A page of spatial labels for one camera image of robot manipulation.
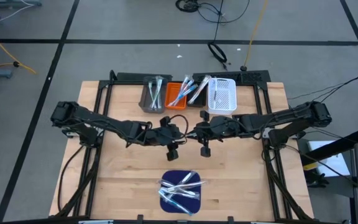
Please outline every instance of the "black metal frame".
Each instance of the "black metal frame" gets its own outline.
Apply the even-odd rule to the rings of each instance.
[[[106,99],[105,99],[105,104],[104,104],[104,109],[103,109],[103,115],[108,114],[108,109],[109,109],[109,106],[110,106],[109,102],[110,102],[110,98],[111,98],[113,85],[143,85],[143,82],[139,82],[139,81],[120,81],[120,80],[117,79],[117,77],[115,76],[114,72],[111,71],[110,80],[101,80],[101,81],[99,81],[98,92],[96,94],[96,101],[95,101],[95,105],[94,105],[94,112],[97,113],[99,111],[100,102],[101,102],[101,96],[103,94],[103,90],[105,88],[107,88],[107,94],[106,94]],[[236,85],[237,86],[251,86],[254,89],[255,104],[256,104],[258,114],[263,113],[262,112],[262,105],[261,105],[261,102],[260,102],[260,95],[259,95],[259,89],[261,89],[262,93],[264,95],[266,112],[267,113],[272,112],[266,82],[237,82]],[[99,155],[99,156],[101,154],[102,146],[103,146],[103,143],[100,144],[100,146],[96,148],[95,153],[97,153],[97,155]],[[262,147],[264,149],[269,147],[269,142],[268,141],[262,141]],[[92,149],[90,149],[90,148],[86,149],[85,156],[84,156],[84,161],[83,161],[83,166],[82,166],[82,170],[81,170],[80,183],[82,183],[82,181],[84,180],[84,178],[86,176],[86,173],[87,173],[87,170],[88,170],[88,165],[90,163],[91,151],[92,151]],[[266,163],[266,166],[267,166],[267,164],[270,161],[270,153],[269,153],[268,150],[265,150],[264,152],[265,152],[265,154],[264,154],[265,163]],[[275,153],[274,156],[275,156],[275,160],[276,160],[277,173],[278,173],[280,181],[282,182],[282,184],[285,187],[285,177],[284,177],[284,171],[283,171],[280,151],[275,151],[274,153]],[[87,201],[86,201],[86,210],[85,210],[85,216],[87,216],[87,217],[90,217],[90,215],[91,215],[93,197],[94,197],[94,190],[95,190],[95,185],[96,185],[96,179],[97,179],[97,174],[93,177],[93,179],[92,179],[92,181],[91,181],[91,183],[89,185],[89,194],[88,194],[88,198],[87,198]],[[278,209],[278,200],[277,200],[277,194],[276,194],[276,190],[275,190],[275,184],[274,184],[273,180],[269,176],[268,176],[268,185],[269,185],[270,197],[271,197],[271,201],[272,201],[273,216],[274,216],[275,221],[277,222],[278,220],[281,220],[280,211]],[[291,208],[290,208],[290,206],[289,206],[289,204],[288,204],[288,202],[287,202],[285,197],[283,197],[283,202],[284,202],[285,216],[286,216],[286,219],[289,221],[289,220],[292,219]],[[80,206],[81,206],[81,198],[77,201],[77,203],[75,205],[73,216],[78,216],[79,215]]]

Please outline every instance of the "wooden table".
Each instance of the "wooden table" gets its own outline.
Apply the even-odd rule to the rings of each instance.
[[[97,88],[98,82],[83,82],[78,103],[93,110]],[[268,83],[268,92],[273,111],[288,109],[282,83]],[[138,106],[141,93],[141,85],[114,85],[108,115],[119,120],[151,121],[157,127],[164,114],[144,113]],[[262,92],[260,96],[264,107]],[[104,97],[105,93],[100,113],[104,108]],[[237,87],[237,104],[233,114],[256,113],[252,87]],[[199,111],[199,108],[166,110],[165,115],[183,114],[189,120],[191,130],[201,121]],[[173,121],[183,132],[185,122],[181,118]],[[295,141],[290,140],[288,144],[296,147]],[[122,139],[114,133],[106,132],[91,218],[135,220],[137,215],[143,214],[145,220],[224,221],[228,216],[233,216],[235,221],[274,221],[267,173],[260,156],[262,143],[252,138],[226,139],[223,143],[211,141],[210,158],[200,156],[201,146],[195,140],[189,140],[179,147],[179,159],[168,162],[166,147],[132,145],[126,149]],[[78,139],[68,140],[62,167],[78,148]],[[70,199],[78,186],[84,152],[82,150],[71,161],[65,172],[62,205]],[[281,155],[287,188],[303,210],[312,217],[313,211],[299,154],[291,149],[282,149]],[[208,181],[202,186],[201,210],[192,217],[166,213],[160,208],[157,181],[164,172],[172,169],[195,170],[201,179]],[[280,214],[285,217],[278,189],[277,193]],[[87,196],[88,191],[85,190],[80,214],[84,213]],[[56,188],[50,214],[57,212]]]

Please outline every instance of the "white basket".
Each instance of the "white basket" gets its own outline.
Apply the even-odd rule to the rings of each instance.
[[[208,112],[230,115],[236,108],[236,82],[228,78],[210,79],[208,82]]]

